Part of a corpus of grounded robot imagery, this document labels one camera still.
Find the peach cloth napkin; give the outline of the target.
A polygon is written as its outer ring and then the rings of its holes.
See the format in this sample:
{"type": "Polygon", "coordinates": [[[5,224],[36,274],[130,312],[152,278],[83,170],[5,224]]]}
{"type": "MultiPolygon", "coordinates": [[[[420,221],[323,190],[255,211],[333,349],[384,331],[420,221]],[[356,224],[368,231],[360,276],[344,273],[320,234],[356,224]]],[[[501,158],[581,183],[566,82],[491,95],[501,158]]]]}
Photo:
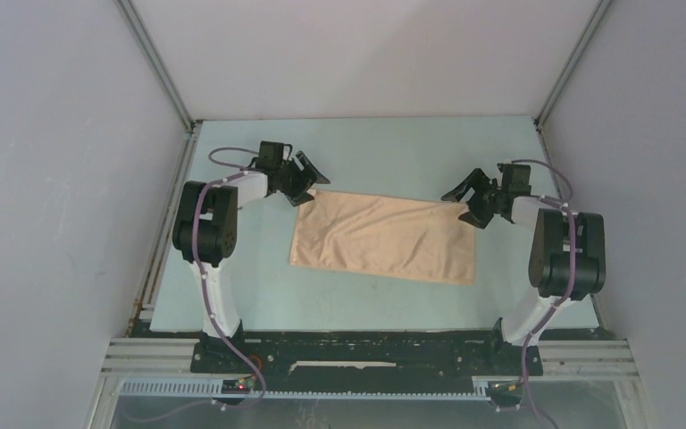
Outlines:
{"type": "Polygon", "coordinates": [[[466,206],[321,190],[313,197],[298,209],[292,265],[473,284],[475,229],[459,219],[466,206]]]}

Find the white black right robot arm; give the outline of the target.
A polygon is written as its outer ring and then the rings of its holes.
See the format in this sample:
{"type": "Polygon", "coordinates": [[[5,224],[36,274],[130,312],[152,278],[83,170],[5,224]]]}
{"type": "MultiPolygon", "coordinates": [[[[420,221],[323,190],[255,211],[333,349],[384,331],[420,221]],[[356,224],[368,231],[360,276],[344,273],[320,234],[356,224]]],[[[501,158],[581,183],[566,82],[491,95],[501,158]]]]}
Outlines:
{"type": "Polygon", "coordinates": [[[499,178],[473,169],[442,201],[467,206],[460,221],[479,229],[501,217],[533,232],[527,268],[531,285],[515,310],[500,318],[502,339],[488,344],[485,365],[505,374],[520,360],[516,346],[537,344],[565,308],[600,292],[606,282],[605,221],[602,215],[573,210],[566,198],[536,195],[531,159],[498,164],[499,178]]]}

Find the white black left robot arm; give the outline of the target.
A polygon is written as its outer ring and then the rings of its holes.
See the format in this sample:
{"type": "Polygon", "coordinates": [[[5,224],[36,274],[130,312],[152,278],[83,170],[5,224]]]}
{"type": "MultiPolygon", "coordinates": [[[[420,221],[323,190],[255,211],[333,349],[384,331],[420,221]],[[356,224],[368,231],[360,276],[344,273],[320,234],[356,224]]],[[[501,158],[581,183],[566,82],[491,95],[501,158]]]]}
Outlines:
{"type": "Polygon", "coordinates": [[[236,372],[246,363],[246,347],[232,338],[241,319],[222,263],[232,256],[238,242],[238,211],[245,205],[275,193],[293,206],[314,200],[311,188],[328,185],[302,151],[290,154],[291,145],[280,152],[254,151],[246,166],[211,182],[188,181],[183,185],[173,230],[172,245],[190,264],[199,283],[205,306],[203,332],[225,338],[213,348],[212,360],[225,372],[236,372]]]}

